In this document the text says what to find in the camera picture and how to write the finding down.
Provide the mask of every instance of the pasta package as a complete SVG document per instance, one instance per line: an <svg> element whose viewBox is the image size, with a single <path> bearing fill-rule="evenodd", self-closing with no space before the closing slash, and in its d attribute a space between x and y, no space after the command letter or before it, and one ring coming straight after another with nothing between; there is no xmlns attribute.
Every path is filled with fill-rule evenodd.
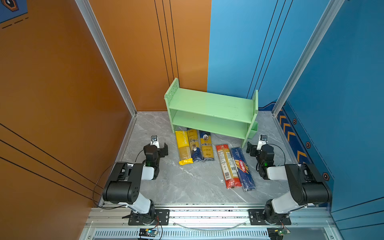
<svg viewBox="0 0 384 240"><path fill-rule="evenodd" d="M201 148L199 144L199 138L197 135L196 129L188 129L188 139L189 146L191 148L191 154L193 162L195 161L203 161L203 156L201 155Z"/></svg>
<svg viewBox="0 0 384 240"><path fill-rule="evenodd" d="M211 133L200 131L201 152L203 153L204 161L213 161L214 149L212 148Z"/></svg>
<svg viewBox="0 0 384 240"><path fill-rule="evenodd" d="M228 144L217 145L216 150L220 160L221 169L223 170L227 189L241 187L241 182L236 171L236 165L231 156Z"/></svg>
<svg viewBox="0 0 384 240"><path fill-rule="evenodd" d="M188 141L188 133L187 131L176 131L176 141L177 141L177 147L179 149L179 155L180 155L180 165L193 163L192 156L191 156L191 150L189 147L189 141Z"/></svg>
<svg viewBox="0 0 384 240"><path fill-rule="evenodd" d="M249 172L247 162L240 147L231 148L231 153L237 167L237 173L244 191L256 189L255 182Z"/></svg>

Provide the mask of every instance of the spaghetti package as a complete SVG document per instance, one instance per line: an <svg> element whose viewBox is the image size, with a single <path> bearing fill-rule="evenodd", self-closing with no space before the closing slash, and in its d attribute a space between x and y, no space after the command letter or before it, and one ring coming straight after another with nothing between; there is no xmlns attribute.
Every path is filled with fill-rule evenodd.
<svg viewBox="0 0 384 240"><path fill-rule="evenodd" d="M216 150L220 160L221 169L223 170L227 189L241 187L241 182L236 171L236 165L233 161L228 145L216 145Z"/></svg>
<svg viewBox="0 0 384 240"><path fill-rule="evenodd" d="M214 150L212 148L211 133L200 131L201 152L203 153L204 161L213 161Z"/></svg>
<svg viewBox="0 0 384 240"><path fill-rule="evenodd" d="M243 186L243 190L251 191L256 189L255 182L253 181L252 175L249 173L247 162L245 161L241 147L231 148L231 153L237 167L237 173Z"/></svg>
<svg viewBox="0 0 384 240"><path fill-rule="evenodd" d="M185 165L188 163L193 163L192 156L191 156L191 150L189 148L189 141L188 141L188 134L187 131L176 131L176 141L177 141L177 147L179 148L179 155L180 165Z"/></svg>
<svg viewBox="0 0 384 240"><path fill-rule="evenodd" d="M192 154L193 162L203 161L203 156L201 155L199 139L197 136L197 130L196 129L188 129L187 132L188 132L189 146L191 148L191 154Z"/></svg>

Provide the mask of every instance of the shelf board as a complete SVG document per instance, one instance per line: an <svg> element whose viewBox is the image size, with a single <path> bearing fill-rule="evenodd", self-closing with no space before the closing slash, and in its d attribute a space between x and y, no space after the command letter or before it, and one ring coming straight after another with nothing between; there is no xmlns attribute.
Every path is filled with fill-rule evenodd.
<svg viewBox="0 0 384 240"><path fill-rule="evenodd" d="M248 124L185 111L177 111L174 125L245 139Z"/></svg>
<svg viewBox="0 0 384 240"><path fill-rule="evenodd" d="M177 89L169 103L169 108L246 123L251 123L253 118L253 100L251 99L184 88Z"/></svg>

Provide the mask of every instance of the brown wall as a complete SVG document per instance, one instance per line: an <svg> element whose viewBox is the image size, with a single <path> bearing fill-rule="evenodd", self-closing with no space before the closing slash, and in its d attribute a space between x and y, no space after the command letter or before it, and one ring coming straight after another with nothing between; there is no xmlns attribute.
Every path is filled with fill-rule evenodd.
<svg viewBox="0 0 384 240"><path fill-rule="evenodd" d="M90 3L138 111L166 110L174 78L207 91L210 0Z"/></svg>
<svg viewBox="0 0 384 240"><path fill-rule="evenodd" d="M78 239L131 116L74 0L28 1L0 42L2 237Z"/></svg>

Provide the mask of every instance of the red pasta package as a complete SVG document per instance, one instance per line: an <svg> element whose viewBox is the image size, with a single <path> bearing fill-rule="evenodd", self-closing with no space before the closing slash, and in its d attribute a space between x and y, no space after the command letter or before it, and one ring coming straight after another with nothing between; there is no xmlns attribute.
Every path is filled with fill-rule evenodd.
<svg viewBox="0 0 384 240"><path fill-rule="evenodd" d="M235 161L232 158L228 144L216 145L216 150L220 160L221 169L223 170L227 189L241 187L241 182L236 171Z"/></svg>

